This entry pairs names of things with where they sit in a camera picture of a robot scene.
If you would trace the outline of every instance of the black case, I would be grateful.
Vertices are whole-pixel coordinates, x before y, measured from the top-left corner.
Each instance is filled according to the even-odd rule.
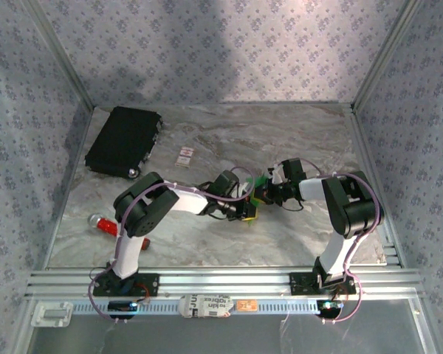
[[[161,127],[156,112],[115,107],[86,155],[86,166],[110,176],[138,177]]]

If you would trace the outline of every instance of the gray marble surface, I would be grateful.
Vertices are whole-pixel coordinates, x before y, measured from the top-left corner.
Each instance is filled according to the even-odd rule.
[[[358,169],[351,137],[338,105],[214,105],[145,107],[165,127],[143,173],[158,172],[182,184],[213,180],[224,169],[245,166],[261,175],[275,162],[310,159],[324,171]],[[58,228],[49,267],[101,266],[112,256],[114,238],[90,229],[87,217],[114,217],[113,200],[132,182],[87,170],[83,158],[109,113],[96,109],[69,199]],[[174,165],[180,148],[196,150],[190,168]],[[308,176],[316,172],[305,165]],[[295,209],[294,201],[286,207]],[[302,212],[260,206],[251,225],[170,212],[149,235],[140,265],[310,266],[332,232],[324,202],[307,202]],[[373,233],[353,263],[384,263],[380,237]]]

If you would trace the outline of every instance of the orange label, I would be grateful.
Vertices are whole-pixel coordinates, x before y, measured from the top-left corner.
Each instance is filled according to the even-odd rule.
[[[238,300],[236,302],[236,310],[239,312],[256,312],[258,310],[258,302],[256,300]]]

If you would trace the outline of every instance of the red object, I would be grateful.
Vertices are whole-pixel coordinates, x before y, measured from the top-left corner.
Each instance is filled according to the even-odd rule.
[[[97,223],[97,229],[100,229],[114,237],[118,235],[118,225],[113,221],[110,221],[109,219],[101,218]],[[145,251],[146,249],[148,249],[150,243],[151,240],[145,238],[142,242],[141,249]]]

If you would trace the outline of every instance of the gray patterned wallpaper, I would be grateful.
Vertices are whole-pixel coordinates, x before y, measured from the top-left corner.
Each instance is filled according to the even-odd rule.
[[[404,0],[39,0],[95,105],[351,102]]]
[[[88,117],[19,1],[0,0],[0,353]]]
[[[360,117],[443,337],[443,0],[426,1]]]

